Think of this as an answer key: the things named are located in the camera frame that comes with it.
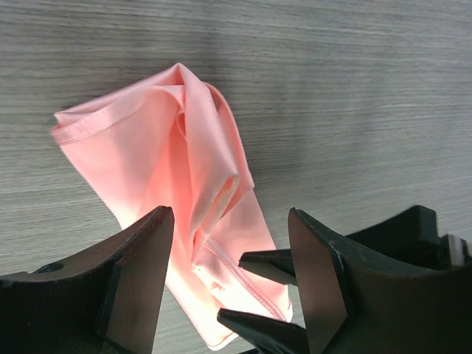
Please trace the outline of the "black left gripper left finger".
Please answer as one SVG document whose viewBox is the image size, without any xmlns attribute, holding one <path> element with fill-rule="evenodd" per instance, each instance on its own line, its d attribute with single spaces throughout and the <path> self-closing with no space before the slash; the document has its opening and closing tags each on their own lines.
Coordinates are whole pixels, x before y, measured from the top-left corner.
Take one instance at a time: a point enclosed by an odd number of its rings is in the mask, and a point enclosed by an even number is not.
<svg viewBox="0 0 472 354">
<path fill-rule="evenodd" d="M 3 353 L 150 353 L 173 242 L 159 206 L 33 272 L 1 277 Z"/>
</svg>

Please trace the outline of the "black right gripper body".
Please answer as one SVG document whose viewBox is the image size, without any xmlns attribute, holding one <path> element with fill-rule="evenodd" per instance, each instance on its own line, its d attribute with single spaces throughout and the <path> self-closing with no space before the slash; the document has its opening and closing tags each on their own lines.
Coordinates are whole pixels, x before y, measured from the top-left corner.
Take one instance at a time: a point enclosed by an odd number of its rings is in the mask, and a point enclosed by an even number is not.
<svg viewBox="0 0 472 354">
<path fill-rule="evenodd" d="M 381 254 L 429 269 L 449 269 L 471 263 L 467 241 L 455 235 L 440 237 L 437 213 L 414 205 L 398 215 L 347 236 Z"/>
</svg>

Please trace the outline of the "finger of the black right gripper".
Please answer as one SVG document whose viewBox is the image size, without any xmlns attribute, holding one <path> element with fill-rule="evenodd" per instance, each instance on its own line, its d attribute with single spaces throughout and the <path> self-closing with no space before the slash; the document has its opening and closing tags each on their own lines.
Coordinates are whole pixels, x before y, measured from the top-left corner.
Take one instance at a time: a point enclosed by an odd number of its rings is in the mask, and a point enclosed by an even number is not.
<svg viewBox="0 0 472 354">
<path fill-rule="evenodd" d="M 307 332 L 297 324 L 228 309 L 220 309 L 217 320 L 255 347 L 246 353 L 310 352 Z"/>
<path fill-rule="evenodd" d="M 290 249 L 249 251 L 241 255 L 239 267 L 282 285 L 297 286 Z"/>
</svg>

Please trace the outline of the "pink satin napkin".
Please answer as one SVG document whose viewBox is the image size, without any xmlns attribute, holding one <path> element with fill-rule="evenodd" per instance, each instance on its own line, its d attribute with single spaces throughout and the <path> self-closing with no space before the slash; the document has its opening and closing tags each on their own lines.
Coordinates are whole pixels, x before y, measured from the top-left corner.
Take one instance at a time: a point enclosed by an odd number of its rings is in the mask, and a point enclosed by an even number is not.
<svg viewBox="0 0 472 354">
<path fill-rule="evenodd" d="M 209 349 L 236 338 L 222 308 L 292 319 L 288 288 L 238 265 L 274 241 L 219 90 L 177 63 L 55 119 L 52 138 L 122 228 L 173 210 L 166 285 Z"/>
</svg>

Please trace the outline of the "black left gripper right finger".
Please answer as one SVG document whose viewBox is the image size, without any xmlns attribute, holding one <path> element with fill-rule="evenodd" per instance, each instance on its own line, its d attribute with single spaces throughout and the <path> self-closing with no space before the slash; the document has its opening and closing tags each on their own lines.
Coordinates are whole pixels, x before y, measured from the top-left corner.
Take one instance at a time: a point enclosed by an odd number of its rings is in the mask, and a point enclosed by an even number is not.
<svg viewBox="0 0 472 354">
<path fill-rule="evenodd" d="M 300 209 L 288 232 L 310 353 L 471 351 L 471 263 L 404 263 Z"/>
</svg>

